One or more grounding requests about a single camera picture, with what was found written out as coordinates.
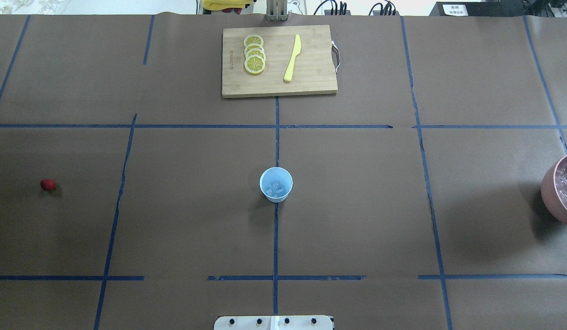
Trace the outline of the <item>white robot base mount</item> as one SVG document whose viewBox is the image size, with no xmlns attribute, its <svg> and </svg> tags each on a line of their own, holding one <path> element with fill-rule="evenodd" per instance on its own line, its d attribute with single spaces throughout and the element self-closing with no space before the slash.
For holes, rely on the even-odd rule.
<svg viewBox="0 0 567 330">
<path fill-rule="evenodd" d="M 223 316 L 214 330 L 334 330 L 333 317 L 327 315 Z"/>
</svg>

